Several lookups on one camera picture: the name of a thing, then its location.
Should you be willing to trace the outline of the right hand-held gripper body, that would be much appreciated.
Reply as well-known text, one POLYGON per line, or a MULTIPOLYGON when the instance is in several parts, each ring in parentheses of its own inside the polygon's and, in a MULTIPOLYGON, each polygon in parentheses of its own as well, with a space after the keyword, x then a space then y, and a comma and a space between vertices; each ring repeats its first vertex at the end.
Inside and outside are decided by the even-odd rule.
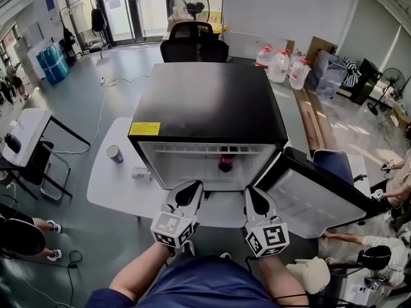
POLYGON ((246 231, 245 240, 255 257, 277 255, 289 245, 287 224, 278 216, 253 227, 247 225, 246 231))

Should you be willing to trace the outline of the dark bottle with red cap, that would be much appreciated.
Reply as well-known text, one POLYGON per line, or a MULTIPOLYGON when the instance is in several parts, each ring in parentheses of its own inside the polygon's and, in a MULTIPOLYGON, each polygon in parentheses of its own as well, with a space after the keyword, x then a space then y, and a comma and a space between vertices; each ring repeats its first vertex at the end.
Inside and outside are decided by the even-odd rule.
POLYGON ((238 151, 237 147, 235 146, 223 146, 220 150, 222 152, 219 161, 219 170, 227 173, 229 172, 234 163, 234 159, 236 157, 236 152, 238 151))

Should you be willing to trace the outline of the black mini fridge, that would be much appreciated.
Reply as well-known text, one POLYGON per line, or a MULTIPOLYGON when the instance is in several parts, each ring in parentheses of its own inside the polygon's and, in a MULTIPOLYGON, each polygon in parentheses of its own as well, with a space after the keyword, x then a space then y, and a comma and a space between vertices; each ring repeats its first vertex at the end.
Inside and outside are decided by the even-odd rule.
MULTIPOLYGON (((286 137, 289 147, 297 149, 284 125, 271 83, 264 71, 254 66, 209 62, 157 64, 132 122, 160 123, 161 135, 172 139, 196 137, 200 142, 210 142, 219 137, 224 142, 247 139, 275 145, 286 137)), ((354 223, 383 212, 377 200, 365 195, 371 200, 372 213, 354 223)))

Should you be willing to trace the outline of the person's left forearm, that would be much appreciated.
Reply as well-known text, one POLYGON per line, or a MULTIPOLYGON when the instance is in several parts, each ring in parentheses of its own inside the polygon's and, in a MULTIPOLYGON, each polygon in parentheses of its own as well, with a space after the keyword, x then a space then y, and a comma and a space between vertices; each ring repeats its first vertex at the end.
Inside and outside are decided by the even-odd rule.
POLYGON ((136 304, 152 285, 170 256, 167 246, 154 243, 126 265, 114 277, 109 288, 125 295, 136 304))

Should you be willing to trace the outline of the small white box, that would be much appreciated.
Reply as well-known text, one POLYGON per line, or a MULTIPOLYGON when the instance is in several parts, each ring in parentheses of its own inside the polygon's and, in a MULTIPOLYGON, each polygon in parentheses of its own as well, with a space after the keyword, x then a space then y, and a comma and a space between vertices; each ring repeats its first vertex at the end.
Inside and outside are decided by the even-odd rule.
POLYGON ((134 166, 131 169, 131 177, 135 180, 152 180, 152 174, 147 167, 134 166))

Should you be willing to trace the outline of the cream bag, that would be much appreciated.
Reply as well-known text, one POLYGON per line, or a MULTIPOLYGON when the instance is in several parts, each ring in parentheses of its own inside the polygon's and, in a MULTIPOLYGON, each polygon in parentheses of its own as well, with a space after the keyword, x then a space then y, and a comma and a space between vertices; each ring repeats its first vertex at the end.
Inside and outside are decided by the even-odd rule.
POLYGON ((324 290, 331 279, 327 263, 318 257, 295 259, 295 262, 287 264, 286 268, 303 289, 311 295, 324 290))

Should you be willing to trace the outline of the blue upholstered chair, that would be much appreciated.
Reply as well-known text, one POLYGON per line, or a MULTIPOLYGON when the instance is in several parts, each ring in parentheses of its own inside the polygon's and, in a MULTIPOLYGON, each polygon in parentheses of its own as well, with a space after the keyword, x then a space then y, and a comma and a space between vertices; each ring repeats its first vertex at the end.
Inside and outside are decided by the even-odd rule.
POLYGON ((367 178, 365 173, 360 173, 355 177, 353 176, 348 156, 344 151, 316 150, 313 153, 313 163, 333 173, 350 185, 354 185, 356 182, 363 181, 367 178))

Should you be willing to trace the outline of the wooden planks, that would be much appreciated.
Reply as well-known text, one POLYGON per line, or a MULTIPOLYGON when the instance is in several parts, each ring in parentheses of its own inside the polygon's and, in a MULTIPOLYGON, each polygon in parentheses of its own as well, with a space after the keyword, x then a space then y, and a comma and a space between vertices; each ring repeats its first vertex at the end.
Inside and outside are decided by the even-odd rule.
POLYGON ((316 93, 312 90, 293 90, 301 114, 310 154, 317 150, 333 149, 331 127, 316 93))

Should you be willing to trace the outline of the small white side table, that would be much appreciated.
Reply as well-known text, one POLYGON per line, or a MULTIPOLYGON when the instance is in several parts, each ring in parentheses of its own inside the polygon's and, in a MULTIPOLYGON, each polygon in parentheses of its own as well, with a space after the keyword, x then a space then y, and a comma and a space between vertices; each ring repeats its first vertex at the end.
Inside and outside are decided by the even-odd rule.
POLYGON ((358 305, 370 307, 377 304, 384 294, 382 286, 372 291, 365 284, 365 279, 371 276, 371 271, 365 268, 351 268, 343 278, 340 296, 343 300, 358 305))

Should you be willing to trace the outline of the black cantilever chair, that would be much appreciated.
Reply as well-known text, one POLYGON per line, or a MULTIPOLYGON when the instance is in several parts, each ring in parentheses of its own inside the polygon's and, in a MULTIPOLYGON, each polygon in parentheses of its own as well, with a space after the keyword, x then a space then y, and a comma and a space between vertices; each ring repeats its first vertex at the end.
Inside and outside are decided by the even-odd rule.
POLYGON ((39 141, 26 167, 19 170, 19 175, 27 182, 33 185, 38 185, 40 187, 41 194, 50 200, 58 201, 64 194, 72 198, 73 195, 66 190, 67 180, 69 178, 71 168, 68 162, 60 157, 57 152, 53 150, 53 148, 54 144, 52 142, 39 141), (59 161, 61 161, 66 167, 66 175, 62 185, 58 184, 54 179, 52 179, 51 176, 49 176, 49 171, 52 166, 50 160, 51 156, 59 159, 59 161), (60 194, 58 196, 53 196, 50 192, 47 192, 45 190, 47 183, 59 190, 60 194))

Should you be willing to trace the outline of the white table with black legs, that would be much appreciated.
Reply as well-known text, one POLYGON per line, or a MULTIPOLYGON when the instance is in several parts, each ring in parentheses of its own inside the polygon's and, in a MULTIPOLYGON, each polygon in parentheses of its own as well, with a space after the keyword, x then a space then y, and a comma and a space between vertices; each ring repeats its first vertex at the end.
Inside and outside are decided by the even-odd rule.
MULTIPOLYGON (((58 119, 52 116, 50 111, 42 110, 40 108, 27 108, 22 110, 21 115, 17 118, 15 124, 11 126, 9 132, 20 140, 21 150, 18 153, 14 153, 5 143, 0 156, 0 171, 7 172, 7 176, 35 200, 38 199, 38 196, 25 185, 27 181, 19 175, 19 170, 26 167, 38 142, 47 141, 44 138, 44 132, 49 123, 55 123, 58 127, 63 129, 63 131, 72 135, 84 144, 91 146, 89 141, 61 123, 58 119)), ((53 196, 58 196, 60 194, 60 191, 49 183, 46 184, 45 190, 53 196)))

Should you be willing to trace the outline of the brown cardboard sheet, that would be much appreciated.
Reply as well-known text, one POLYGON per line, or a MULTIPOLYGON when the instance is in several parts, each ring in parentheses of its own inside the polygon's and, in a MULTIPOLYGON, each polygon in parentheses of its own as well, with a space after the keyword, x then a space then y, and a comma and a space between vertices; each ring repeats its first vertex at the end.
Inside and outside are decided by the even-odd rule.
POLYGON ((308 51, 306 53, 306 59, 310 62, 310 64, 313 64, 319 51, 324 50, 330 52, 331 50, 336 51, 337 49, 338 46, 336 44, 313 36, 308 51))

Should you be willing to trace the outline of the small black standing fan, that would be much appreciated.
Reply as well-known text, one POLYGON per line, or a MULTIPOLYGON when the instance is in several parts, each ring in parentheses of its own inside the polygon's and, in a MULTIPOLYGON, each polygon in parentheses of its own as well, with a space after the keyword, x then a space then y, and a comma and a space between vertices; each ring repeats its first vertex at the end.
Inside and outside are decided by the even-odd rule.
POLYGON ((393 107, 402 98, 405 85, 405 77, 399 69, 394 67, 385 69, 373 88, 378 99, 374 103, 368 102, 369 111, 376 116, 381 106, 393 107))

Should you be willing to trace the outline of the blue wrapped bundle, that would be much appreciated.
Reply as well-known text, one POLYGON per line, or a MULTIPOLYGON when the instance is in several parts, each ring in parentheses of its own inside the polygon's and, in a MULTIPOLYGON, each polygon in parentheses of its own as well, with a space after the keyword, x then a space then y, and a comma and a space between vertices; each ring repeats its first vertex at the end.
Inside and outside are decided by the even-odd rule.
POLYGON ((51 85, 64 80, 70 72, 60 45, 56 42, 45 47, 36 58, 51 85))

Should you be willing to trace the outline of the black backpack on rack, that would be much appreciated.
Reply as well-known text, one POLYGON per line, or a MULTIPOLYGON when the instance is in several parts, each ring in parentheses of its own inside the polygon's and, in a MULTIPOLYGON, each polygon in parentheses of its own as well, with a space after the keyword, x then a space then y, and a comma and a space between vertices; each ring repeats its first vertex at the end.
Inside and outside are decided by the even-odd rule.
POLYGON ((92 30, 94 32, 102 32, 107 27, 107 21, 100 8, 94 8, 91 10, 91 23, 92 30))

